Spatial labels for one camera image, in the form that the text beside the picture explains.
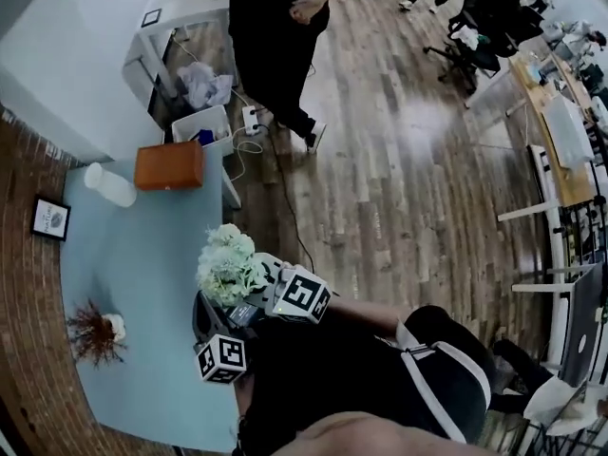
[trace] white strap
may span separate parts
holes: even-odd
[[[409,375],[411,376],[414,385],[418,389],[420,396],[425,401],[425,404],[427,404],[428,409],[433,414],[435,419],[437,419],[439,425],[446,432],[447,437],[452,441],[466,444],[464,434],[460,431],[458,426],[456,426],[454,421],[452,421],[449,414],[446,412],[439,400],[437,400],[437,397],[435,397],[435,394],[428,386],[425,377],[418,369],[418,366],[416,365],[414,357],[411,355],[411,353],[408,351],[401,353],[401,359],[406,364]]]
[[[397,340],[399,348],[401,348],[402,350],[416,350],[419,348],[427,348],[426,351],[415,353],[413,355],[414,359],[416,360],[422,360],[423,358],[426,358],[427,356],[433,353],[433,350],[427,345],[421,345],[420,342],[416,339],[416,336],[414,336],[411,331],[406,327],[406,325],[402,322],[397,325],[397,333],[395,334],[395,339]]]
[[[487,380],[487,375],[485,374],[485,371],[482,369],[482,367],[475,363],[468,354],[458,350],[458,348],[454,348],[452,345],[446,343],[445,341],[438,341],[433,345],[433,348],[438,348],[445,354],[451,356],[468,371],[470,371],[471,375],[473,375],[477,379],[479,384],[482,386],[482,390],[484,391],[485,397],[485,408],[487,409],[488,407],[490,407],[492,390],[490,389],[490,383]]]

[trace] framed picture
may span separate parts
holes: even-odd
[[[146,15],[143,16],[142,27],[148,27],[152,24],[156,24],[161,18],[161,10],[156,9],[149,11]]]
[[[65,240],[71,207],[36,195],[29,231],[41,237]]]

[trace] white flower bouquet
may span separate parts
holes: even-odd
[[[235,306],[252,291],[268,285],[266,271],[250,237],[234,224],[209,232],[199,257],[197,282],[210,300],[222,307]]]

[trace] trash bin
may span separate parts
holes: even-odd
[[[173,142],[188,142],[202,129],[211,130],[215,138],[213,143],[209,143],[205,147],[220,146],[224,157],[234,152],[232,129],[222,105],[207,108],[173,122],[171,124]]]

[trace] white plastic cup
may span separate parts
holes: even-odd
[[[131,206],[137,197],[137,189],[131,182],[106,171],[98,162],[86,169],[85,186],[122,208]]]

